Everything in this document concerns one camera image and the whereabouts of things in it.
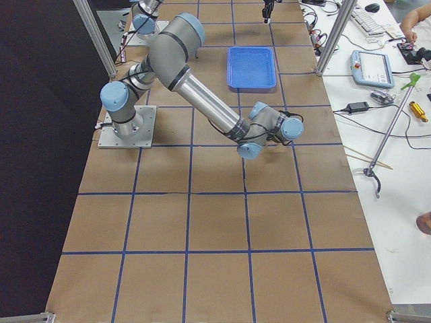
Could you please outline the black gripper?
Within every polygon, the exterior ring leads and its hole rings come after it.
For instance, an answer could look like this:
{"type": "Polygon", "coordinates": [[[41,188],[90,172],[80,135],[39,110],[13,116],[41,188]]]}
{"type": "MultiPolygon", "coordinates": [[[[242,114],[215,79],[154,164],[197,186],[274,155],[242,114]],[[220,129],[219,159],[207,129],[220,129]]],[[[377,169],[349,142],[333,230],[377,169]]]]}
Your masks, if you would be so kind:
{"type": "Polygon", "coordinates": [[[268,24],[268,17],[271,17],[275,3],[281,3],[281,2],[282,0],[264,0],[264,8],[262,9],[262,16],[265,17],[264,18],[265,24],[268,24]]]}

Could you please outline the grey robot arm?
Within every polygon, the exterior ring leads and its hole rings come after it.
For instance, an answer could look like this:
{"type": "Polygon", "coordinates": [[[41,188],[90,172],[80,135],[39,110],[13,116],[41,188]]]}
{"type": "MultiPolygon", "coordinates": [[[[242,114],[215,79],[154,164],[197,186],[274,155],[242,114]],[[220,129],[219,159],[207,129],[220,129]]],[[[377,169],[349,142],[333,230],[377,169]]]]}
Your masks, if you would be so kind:
{"type": "Polygon", "coordinates": [[[155,37],[142,62],[131,66],[122,80],[104,85],[100,99],[118,137],[126,139],[141,132],[143,117],[138,115],[135,103],[154,79],[178,93],[219,133],[237,143],[237,152],[244,159],[255,159],[268,141],[288,145],[303,134],[299,115],[257,102],[249,118],[244,119],[201,83],[187,61],[204,40],[201,22],[190,13],[180,13],[155,37]]]}
{"type": "Polygon", "coordinates": [[[140,38],[149,38],[162,31],[157,23],[162,4],[161,0],[133,1],[131,25],[134,28],[134,34],[140,38]]]}

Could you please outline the person hand at desk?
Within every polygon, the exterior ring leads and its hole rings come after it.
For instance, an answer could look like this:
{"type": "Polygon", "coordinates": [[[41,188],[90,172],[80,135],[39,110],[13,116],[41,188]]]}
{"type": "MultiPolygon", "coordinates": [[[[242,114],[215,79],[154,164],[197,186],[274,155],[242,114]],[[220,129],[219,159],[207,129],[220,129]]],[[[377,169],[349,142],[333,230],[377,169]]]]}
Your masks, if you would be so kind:
{"type": "Polygon", "coordinates": [[[410,43],[416,42],[418,35],[413,30],[408,29],[408,30],[404,31],[403,33],[404,33],[406,40],[408,42],[410,42],[410,43]]]}

